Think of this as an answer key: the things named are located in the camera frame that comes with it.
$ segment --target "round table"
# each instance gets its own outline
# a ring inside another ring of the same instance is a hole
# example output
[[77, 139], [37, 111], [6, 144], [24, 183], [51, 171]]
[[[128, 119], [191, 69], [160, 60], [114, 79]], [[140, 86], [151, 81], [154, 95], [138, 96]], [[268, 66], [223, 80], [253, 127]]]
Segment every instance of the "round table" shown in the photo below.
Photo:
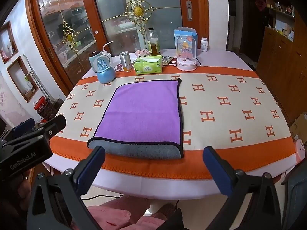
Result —
[[[174, 56], [175, 50], [166, 50], [162, 55]], [[120, 158], [107, 155], [106, 166], [97, 174], [94, 186], [157, 199], [197, 199], [219, 193], [201, 163], [201, 150], [208, 145], [235, 169], [242, 168], [248, 174], [269, 172], [275, 177], [295, 165], [294, 145], [282, 112], [248, 65], [234, 53], [223, 50], [199, 52], [197, 58], [201, 66], [191, 73], [176, 67], [164, 67], [162, 74], [146, 76], [118, 72], [117, 79], [105, 85], [89, 70], [59, 110], [67, 119], [67, 126], [51, 139], [54, 154], [45, 162], [63, 172], [86, 158], [90, 152], [85, 149], [86, 142], [93, 136], [116, 87], [133, 81], [180, 76], [184, 158], [190, 158], [189, 163], [176, 160], [173, 165], [165, 165], [172, 162], [125, 159], [120, 167]], [[118, 56], [113, 57], [113, 63], [115, 69], [120, 68]], [[100, 109], [99, 115], [94, 114], [96, 109]], [[127, 165], [135, 170], [127, 171]]]

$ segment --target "purple towel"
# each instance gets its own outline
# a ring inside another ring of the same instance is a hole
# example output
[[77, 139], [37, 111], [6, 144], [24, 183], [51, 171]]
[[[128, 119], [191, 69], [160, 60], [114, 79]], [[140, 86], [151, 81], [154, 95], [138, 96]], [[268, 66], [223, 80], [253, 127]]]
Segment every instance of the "purple towel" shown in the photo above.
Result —
[[178, 80], [152, 80], [116, 89], [88, 147], [148, 159], [183, 157]]

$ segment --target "blue snow globe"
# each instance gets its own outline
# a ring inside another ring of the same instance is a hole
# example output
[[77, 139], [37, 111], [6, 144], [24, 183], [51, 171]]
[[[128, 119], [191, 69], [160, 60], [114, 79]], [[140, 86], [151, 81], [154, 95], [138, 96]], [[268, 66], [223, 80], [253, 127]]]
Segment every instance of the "blue snow globe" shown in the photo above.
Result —
[[93, 60], [92, 68], [97, 73], [100, 83], [106, 84], [115, 79], [115, 70], [111, 66], [110, 58], [106, 55], [99, 55]]

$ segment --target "table runner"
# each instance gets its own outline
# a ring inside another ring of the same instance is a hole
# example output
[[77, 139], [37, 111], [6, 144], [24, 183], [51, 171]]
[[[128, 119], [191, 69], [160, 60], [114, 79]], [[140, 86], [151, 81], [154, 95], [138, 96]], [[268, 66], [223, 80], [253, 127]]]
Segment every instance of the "table runner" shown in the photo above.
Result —
[[184, 158], [142, 160], [107, 155], [102, 168], [144, 177], [210, 179], [202, 149], [212, 145], [236, 169], [255, 170], [289, 157], [294, 145], [274, 98], [253, 71], [225, 67], [198, 67], [191, 73], [166, 67], [162, 74], [133, 76], [100, 84], [96, 77], [80, 80], [59, 113], [66, 128], [51, 139], [54, 153], [81, 160], [90, 153], [86, 142], [95, 132], [111, 95], [122, 84], [157, 79], [182, 79], [179, 89], [184, 119]]

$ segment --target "blue box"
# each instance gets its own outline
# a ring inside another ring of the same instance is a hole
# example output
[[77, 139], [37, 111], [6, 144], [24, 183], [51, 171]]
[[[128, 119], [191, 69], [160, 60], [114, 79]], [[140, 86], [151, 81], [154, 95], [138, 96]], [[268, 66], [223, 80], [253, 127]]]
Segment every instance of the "blue box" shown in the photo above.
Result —
[[177, 54], [177, 39], [181, 36], [192, 36], [193, 39], [196, 41], [196, 48], [197, 47], [197, 33], [196, 30], [194, 28], [189, 28], [189, 27], [178, 27], [177, 29], [175, 29], [175, 47], [176, 47], [176, 54]]

